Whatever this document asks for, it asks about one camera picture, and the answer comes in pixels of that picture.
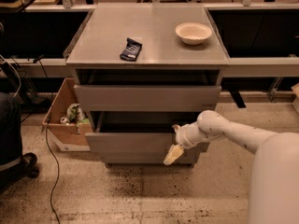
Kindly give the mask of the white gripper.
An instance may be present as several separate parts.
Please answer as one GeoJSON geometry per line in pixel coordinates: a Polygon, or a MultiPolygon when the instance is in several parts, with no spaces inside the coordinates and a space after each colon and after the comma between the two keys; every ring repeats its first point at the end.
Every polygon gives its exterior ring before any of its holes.
{"type": "Polygon", "coordinates": [[[196,122],[179,126],[172,125],[176,134],[177,145],[172,145],[164,158],[164,165],[171,165],[182,156],[185,149],[190,149],[203,141],[203,133],[200,131],[196,122]]]}

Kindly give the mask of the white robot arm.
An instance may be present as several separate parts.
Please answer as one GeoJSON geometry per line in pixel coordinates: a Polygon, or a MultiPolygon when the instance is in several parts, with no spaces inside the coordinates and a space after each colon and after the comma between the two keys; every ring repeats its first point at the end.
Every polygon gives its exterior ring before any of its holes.
{"type": "Polygon", "coordinates": [[[247,224],[299,224],[299,134],[275,133],[230,121],[215,111],[173,127],[176,143],[164,159],[170,165],[186,149],[225,137],[254,155],[247,224]]]}

